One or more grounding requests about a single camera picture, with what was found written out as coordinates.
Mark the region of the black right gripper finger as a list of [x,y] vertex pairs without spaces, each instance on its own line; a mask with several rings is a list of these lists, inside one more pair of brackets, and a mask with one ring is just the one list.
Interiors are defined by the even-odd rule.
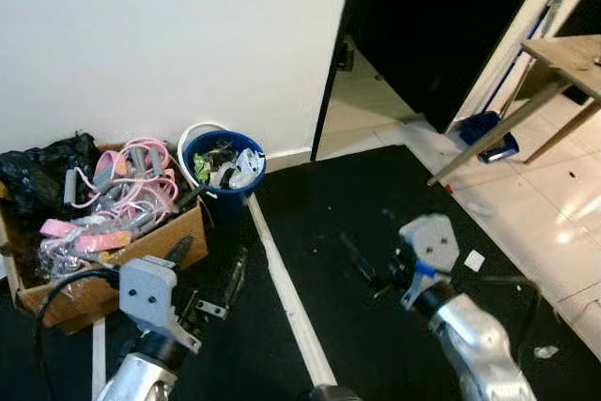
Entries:
[[375,272],[372,263],[365,258],[360,251],[360,248],[358,248],[356,243],[349,238],[347,232],[340,233],[339,241],[347,248],[348,259],[355,265],[357,272],[359,272],[369,284],[370,282],[375,281],[377,279],[377,273]]

